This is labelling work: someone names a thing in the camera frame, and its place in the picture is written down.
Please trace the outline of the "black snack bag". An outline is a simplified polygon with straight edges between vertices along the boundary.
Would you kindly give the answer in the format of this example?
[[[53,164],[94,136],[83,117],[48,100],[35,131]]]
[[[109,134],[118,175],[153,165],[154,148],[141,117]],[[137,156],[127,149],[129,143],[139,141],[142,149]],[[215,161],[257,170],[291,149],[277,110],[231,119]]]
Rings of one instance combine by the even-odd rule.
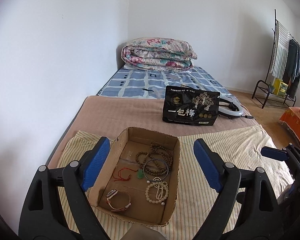
[[[212,126],[218,116],[219,92],[167,86],[162,120],[167,123]]]

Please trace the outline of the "brown blanket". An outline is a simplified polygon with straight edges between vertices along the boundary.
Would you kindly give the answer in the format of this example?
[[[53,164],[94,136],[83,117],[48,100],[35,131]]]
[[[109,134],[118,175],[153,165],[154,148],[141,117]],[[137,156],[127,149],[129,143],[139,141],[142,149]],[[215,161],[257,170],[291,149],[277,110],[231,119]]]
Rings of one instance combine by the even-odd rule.
[[[53,153],[48,167],[55,168],[68,141],[78,131],[115,139],[128,127],[145,128],[175,137],[204,134],[257,125],[254,119],[218,117],[212,126],[169,124],[162,120],[164,101],[158,99],[129,99],[89,96],[67,127]]]

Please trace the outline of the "folded floral quilt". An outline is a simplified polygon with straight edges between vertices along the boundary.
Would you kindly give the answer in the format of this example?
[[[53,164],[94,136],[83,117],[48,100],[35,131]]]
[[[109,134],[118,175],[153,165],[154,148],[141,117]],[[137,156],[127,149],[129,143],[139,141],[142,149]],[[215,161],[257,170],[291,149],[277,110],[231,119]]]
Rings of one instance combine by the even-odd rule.
[[[142,37],[122,48],[121,59],[126,66],[135,69],[185,72],[193,68],[197,54],[186,41]]]

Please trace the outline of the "black clothes rack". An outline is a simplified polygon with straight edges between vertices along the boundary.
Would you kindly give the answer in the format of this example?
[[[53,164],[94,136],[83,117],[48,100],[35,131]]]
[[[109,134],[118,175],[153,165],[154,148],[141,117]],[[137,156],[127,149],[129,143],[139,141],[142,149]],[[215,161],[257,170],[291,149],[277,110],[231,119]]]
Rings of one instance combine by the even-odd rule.
[[[275,34],[276,20],[278,20],[277,19],[277,14],[274,14],[274,19],[275,19],[275,24],[274,24],[273,32]],[[291,39],[296,40],[293,37],[293,35],[290,33],[290,40]],[[271,58],[272,58],[272,55],[273,55],[273,48],[274,48],[274,39],[273,39],[273,47],[272,47],[272,51],[271,51],[270,63],[269,63],[269,67],[268,67],[268,70],[267,70],[267,73],[266,73],[266,77],[263,80],[258,80],[257,81],[254,92],[253,92],[253,95],[252,95],[252,98],[256,99],[257,102],[259,102],[261,104],[262,108],[264,108],[266,106],[274,106],[274,107],[282,107],[282,108],[294,106],[296,104],[296,101],[297,101],[296,96],[292,99],[287,94],[284,98],[276,96],[276,95],[273,94],[273,90],[274,90],[273,82],[275,80],[275,77],[273,77],[269,72],[270,71]]]

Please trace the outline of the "blue checkered bed sheet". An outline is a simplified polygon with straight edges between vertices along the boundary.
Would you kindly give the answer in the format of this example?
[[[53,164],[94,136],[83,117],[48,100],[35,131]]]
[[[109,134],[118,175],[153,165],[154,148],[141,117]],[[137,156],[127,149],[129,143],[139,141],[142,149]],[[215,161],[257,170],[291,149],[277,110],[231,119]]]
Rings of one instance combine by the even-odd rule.
[[[119,98],[164,99],[166,86],[186,86],[219,92],[236,100],[225,87],[201,67],[186,72],[119,69],[100,89],[98,95]]]

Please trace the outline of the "yellow striped cloth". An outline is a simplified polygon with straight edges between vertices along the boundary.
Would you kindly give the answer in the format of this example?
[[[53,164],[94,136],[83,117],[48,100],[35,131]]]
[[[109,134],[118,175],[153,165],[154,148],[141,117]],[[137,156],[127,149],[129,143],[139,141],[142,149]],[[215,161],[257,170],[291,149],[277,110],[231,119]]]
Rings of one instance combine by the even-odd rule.
[[[57,167],[64,167],[70,161],[79,159],[85,151],[91,150],[96,145],[100,137],[93,133],[78,131],[70,139],[66,139],[67,144],[63,147],[65,150],[61,154]],[[192,239],[217,197],[217,193],[210,189],[194,157],[193,143],[199,138],[204,139],[209,148],[217,152],[224,161],[232,162],[238,168],[245,170],[264,168],[276,197],[279,197],[287,185],[293,183],[292,176],[284,162],[261,155],[263,146],[276,148],[261,125],[178,137],[181,159],[175,210],[167,226],[152,227],[153,230],[163,234],[166,239]],[[65,190],[61,187],[58,190],[66,222],[70,230],[79,232],[71,214]],[[93,211],[111,239],[121,239],[133,225],[106,215],[95,207]]]

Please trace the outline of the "open cardboard box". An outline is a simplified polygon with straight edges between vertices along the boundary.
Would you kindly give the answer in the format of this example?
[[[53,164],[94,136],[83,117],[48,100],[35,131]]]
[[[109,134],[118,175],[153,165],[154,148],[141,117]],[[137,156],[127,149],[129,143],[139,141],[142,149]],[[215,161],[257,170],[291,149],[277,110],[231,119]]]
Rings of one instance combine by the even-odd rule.
[[[177,137],[129,127],[112,143],[89,203],[123,221],[166,226],[175,209],[179,163]]]

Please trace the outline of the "dark hanging clothes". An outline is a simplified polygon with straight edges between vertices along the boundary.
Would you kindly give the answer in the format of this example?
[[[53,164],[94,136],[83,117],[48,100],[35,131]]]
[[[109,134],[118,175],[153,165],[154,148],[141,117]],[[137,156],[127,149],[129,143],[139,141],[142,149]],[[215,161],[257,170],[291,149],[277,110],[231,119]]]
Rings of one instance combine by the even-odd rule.
[[[286,94],[293,99],[296,96],[300,83],[300,45],[294,39],[289,41],[283,82],[288,85]]]

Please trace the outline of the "yellow box on rack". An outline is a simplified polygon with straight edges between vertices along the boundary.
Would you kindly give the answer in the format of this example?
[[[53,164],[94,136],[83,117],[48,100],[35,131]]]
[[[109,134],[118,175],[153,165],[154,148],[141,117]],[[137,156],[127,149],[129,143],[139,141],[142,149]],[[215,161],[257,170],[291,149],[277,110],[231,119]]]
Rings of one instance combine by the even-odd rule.
[[[273,82],[273,94],[279,97],[284,98],[286,96],[286,91],[288,89],[288,85],[284,83],[282,80],[275,78]]]

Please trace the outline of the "striped hanging towel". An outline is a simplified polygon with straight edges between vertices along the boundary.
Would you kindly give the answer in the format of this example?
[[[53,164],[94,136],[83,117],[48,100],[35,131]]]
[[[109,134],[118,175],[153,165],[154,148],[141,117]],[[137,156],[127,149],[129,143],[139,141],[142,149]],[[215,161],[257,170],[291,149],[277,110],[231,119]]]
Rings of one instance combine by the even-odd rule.
[[[286,69],[288,50],[289,50],[290,33],[289,31],[276,20],[274,34],[274,48],[270,64],[270,74],[279,79],[283,79]]]

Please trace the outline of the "red cord jade pendant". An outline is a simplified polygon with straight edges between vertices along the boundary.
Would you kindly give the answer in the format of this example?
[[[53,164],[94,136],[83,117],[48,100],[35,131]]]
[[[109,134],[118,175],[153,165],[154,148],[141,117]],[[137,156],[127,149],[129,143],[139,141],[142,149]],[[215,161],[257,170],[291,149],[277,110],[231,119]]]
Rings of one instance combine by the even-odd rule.
[[[112,178],[114,179],[114,181],[130,181],[132,179],[133,174],[135,174],[135,176],[138,179],[144,178],[142,169],[138,168],[137,170],[134,170],[128,167],[123,167],[119,169],[117,175],[113,174]]]

